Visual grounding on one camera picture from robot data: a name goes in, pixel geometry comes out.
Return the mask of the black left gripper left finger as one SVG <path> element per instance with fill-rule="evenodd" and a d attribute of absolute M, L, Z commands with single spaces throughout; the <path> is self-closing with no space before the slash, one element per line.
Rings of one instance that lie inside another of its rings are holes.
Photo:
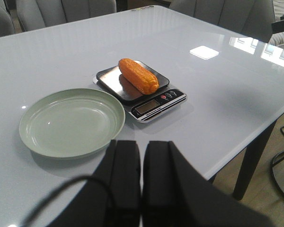
<path fill-rule="evenodd" d="M 135 141 L 113 140 L 92 175 L 59 215 L 61 227 L 137 227 L 140 222 L 140 154 Z"/>

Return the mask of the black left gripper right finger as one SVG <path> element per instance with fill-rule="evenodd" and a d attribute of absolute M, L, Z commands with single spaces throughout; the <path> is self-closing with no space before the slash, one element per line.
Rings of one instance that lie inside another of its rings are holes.
<path fill-rule="evenodd" d="M 143 165 L 145 227 L 270 227 L 272 221 L 216 189 L 172 141 L 149 142 Z"/>

